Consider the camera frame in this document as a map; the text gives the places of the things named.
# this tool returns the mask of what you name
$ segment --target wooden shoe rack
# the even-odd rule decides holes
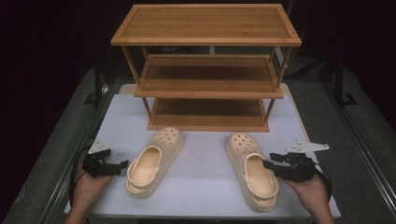
[[[291,47],[301,40],[279,4],[134,5],[111,44],[121,46],[148,113],[148,129],[269,132]],[[129,46],[141,46],[138,75]],[[148,54],[147,46],[271,47],[268,55]],[[285,47],[276,73],[276,47]],[[147,98],[154,98],[150,108]],[[269,99],[265,108],[262,100]]]

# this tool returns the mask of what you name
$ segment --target white table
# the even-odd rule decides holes
[[[156,133],[147,131],[147,123],[147,114],[140,98],[135,98],[132,94],[114,95],[97,135],[112,149],[106,162],[119,163],[137,158],[150,137]],[[296,139],[308,140],[289,93],[285,93],[283,100],[276,102],[269,124],[269,133],[248,133],[255,138],[262,148],[263,156],[268,160],[271,152],[286,154],[286,146]],[[105,189],[92,208],[91,215],[223,219],[310,217],[294,191],[280,180],[274,210],[256,213],[248,208],[225,151],[225,142],[231,133],[183,134],[183,148],[151,197],[146,200],[130,197],[125,188],[124,170]],[[307,153],[307,156],[317,160],[314,153]],[[330,206],[332,215],[340,217],[333,198]]]

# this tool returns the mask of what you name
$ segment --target shoe rack shelf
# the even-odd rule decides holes
[[[279,4],[134,5],[111,44],[121,46],[148,113],[148,129],[269,132],[292,47],[301,40]],[[128,46],[141,46],[138,75]],[[272,47],[269,55],[149,54],[146,46]],[[275,49],[286,55],[276,73]],[[153,97],[149,107],[147,97]],[[268,108],[262,99],[269,99]]]

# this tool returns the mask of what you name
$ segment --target beige clog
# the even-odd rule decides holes
[[[172,127],[155,133],[139,157],[128,167],[126,188],[134,198],[148,198],[163,179],[183,146],[183,135]]]
[[[246,133],[233,133],[226,151],[248,207],[255,212],[273,209],[279,185],[274,173],[263,167],[265,158],[254,139]]]

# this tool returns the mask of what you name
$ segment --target hand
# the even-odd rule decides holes
[[[334,223],[326,188],[323,181],[317,175],[302,183],[285,179],[282,179],[282,181],[297,193],[301,204],[311,214],[316,223]]]
[[[91,206],[98,200],[113,176],[93,178],[78,167],[78,179],[73,196],[73,206],[64,223],[83,223]]]

